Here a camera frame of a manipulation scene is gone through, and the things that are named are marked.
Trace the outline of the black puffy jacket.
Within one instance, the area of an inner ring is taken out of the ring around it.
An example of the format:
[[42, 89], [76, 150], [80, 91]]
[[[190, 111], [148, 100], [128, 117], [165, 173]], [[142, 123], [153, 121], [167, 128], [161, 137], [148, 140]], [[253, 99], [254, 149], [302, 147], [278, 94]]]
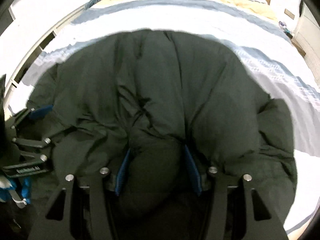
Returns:
[[27, 107], [46, 106], [36, 127], [55, 141], [59, 179], [112, 170], [115, 239], [203, 239], [210, 167], [252, 176], [255, 222], [287, 218], [297, 186], [290, 110], [220, 42], [151, 30], [100, 39], [40, 77]]

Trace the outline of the wooden nightstand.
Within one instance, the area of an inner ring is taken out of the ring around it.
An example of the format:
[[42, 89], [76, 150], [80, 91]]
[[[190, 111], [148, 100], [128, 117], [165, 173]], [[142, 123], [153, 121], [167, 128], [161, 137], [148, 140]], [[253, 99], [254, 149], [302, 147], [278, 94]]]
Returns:
[[291, 43], [297, 49], [297, 51], [302, 57], [306, 56], [305, 50], [302, 48], [302, 46], [298, 43], [298, 41], [294, 37], [291, 38]]

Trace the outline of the striped bed cover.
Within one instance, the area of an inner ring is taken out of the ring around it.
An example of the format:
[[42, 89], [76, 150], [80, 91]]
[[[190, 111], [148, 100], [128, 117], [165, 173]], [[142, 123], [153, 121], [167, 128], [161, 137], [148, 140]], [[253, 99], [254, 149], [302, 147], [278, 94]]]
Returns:
[[271, 20], [263, 0], [102, 0], [58, 32], [22, 79], [35, 86], [52, 65], [100, 37], [139, 29], [183, 31], [231, 48], [259, 84], [284, 99], [293, 118], [298, 185], [288, 235], [319, 208], [319, 89], [306, 62]]

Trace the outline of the wall light switch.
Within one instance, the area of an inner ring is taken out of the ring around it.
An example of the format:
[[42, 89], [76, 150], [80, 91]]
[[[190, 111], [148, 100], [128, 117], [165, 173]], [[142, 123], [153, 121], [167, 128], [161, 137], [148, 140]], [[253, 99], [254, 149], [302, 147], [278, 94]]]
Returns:
[[289, 18], [291, 18], [292, 20], [295, 19], [295, 15], [294, 15], [291, 11], [289, 11], [288, 9], [285, 9], [285, 10], [284, 10], [284, 14], [287, 15], [287, 16], [288, 16]]

